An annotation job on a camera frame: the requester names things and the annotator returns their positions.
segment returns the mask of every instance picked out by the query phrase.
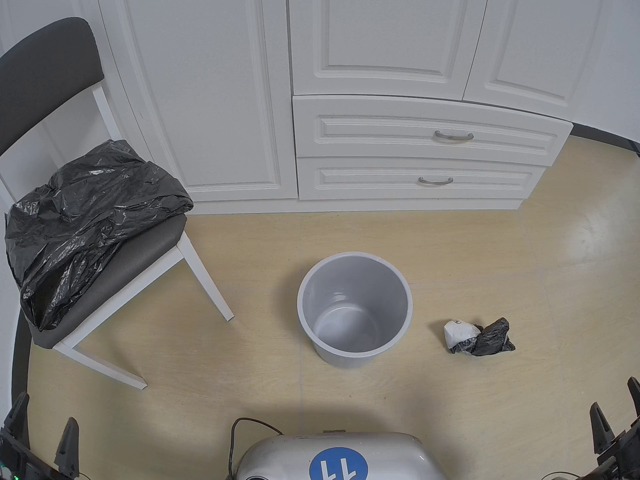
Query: metal handle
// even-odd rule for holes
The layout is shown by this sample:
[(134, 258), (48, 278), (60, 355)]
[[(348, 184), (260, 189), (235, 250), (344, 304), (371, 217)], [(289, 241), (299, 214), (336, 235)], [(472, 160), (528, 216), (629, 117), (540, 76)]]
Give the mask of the metal handle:
[(460, 136), (443, 135), (442, 133), (440, 133), (440, 130), (436, 130), (436, 133), (434, 133), (434, 135), (436, 135), (438, 139), (449, 139), (449, 140), (471, 140), (474, 137), (473, 133), (469, 133), (469, 135), (460, 135)]
[(448, 185), (449, 183), (453, 183), (453, 178), (449, 178), (446, 181), (429, 181), (420, 176), (418, 183), (422, 183), (423, 185)]

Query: chair leg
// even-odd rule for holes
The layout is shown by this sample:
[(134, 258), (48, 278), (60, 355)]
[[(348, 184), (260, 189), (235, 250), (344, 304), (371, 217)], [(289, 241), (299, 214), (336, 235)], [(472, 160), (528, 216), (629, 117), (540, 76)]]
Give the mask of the chair leg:
[(196, 249), (193, 248), (191, 244), (191, 240), (189, 240), (187, 233), (182, 232), (182, 236), (180, 241), (178, 242), (178, 250), (184, 256), (184, 259), (187, 261), (187, 264), (200, 281), (200, 284), (204, 288), (204, 290), (209, 295), (210, 299), (213, 301), (213, 304), (216, 305), (222, 316), (224, 316), (225, 320), (229, 321), (234, 317), (234, 314), (231, 313), (231, 309), (229, 309), (228, 304), (222, 298), (222, 294), (215, 283), (213, 283), (213, 279), (207, 272), (207, 269), (204, 268)]
[(124, 371), (122, 368), (118, 368), (116, 365), (107, 363), (107, 361), (104, 361), (89, 352), (85, 352), (78, 346), (71, 348), (60, 341), (60, 343), (55, 345), (54, 348), (74, 361), (78, 361), (80, 364), (89, 366), (92, 370), (96, 370), (96, 372), (107, 375), (107, 377), (119, 380), (120, 382), (124, 382), (124, 384), (128, 384), (129, 386), (133, 386), (137, 389), (144, 389), (147, 387), (147, 383), (142, 379), (142, 377), (138, 377), (137, 375)]

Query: chair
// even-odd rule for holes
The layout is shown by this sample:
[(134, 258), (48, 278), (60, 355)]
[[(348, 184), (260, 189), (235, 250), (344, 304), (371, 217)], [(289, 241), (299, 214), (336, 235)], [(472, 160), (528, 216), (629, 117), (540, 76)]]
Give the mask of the chair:
[[(98, 48), (89, 24), (66, 18), (37, 30), (0, 58), (0, 155), (53, 110), (91, 88), (110, 137), (121, 140), (102, 90)], [(0, 178), (0, 196), (15, 201)], [(138, 389), (146, 382), (78, 347), (91, 331), (180, 260), (187, 264), (226, 320), (233, 313), (184, 232), (181, 214), (130, 238), (55, 329), (30, 325), (36, 345), (55, 348), (98, 372)]]

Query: chair seat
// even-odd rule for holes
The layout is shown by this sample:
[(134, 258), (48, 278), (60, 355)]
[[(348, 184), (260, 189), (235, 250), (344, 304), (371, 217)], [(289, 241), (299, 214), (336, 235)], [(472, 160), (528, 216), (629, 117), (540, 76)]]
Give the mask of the chair seat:
[(39, 331), (29, 322), (33, 342), (43, 348), (53, 348), (66, 338), (110, 297), (178, 244), (186, 223), (184, 214), (176, 215), (124, 242), (55, 329)]

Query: drawer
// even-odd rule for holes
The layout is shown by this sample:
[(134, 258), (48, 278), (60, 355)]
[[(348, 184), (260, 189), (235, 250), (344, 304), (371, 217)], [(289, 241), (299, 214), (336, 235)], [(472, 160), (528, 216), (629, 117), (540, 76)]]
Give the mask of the drawer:
[(525, 199), (544, 167), (477, 160), (298, 158), (298, 191), (310, 199)]
[(293, 96), (293, 116), (299, 157), (457, 158), (548, 166), (573, 128), (567, 121), (516, 110), (383, 96)]

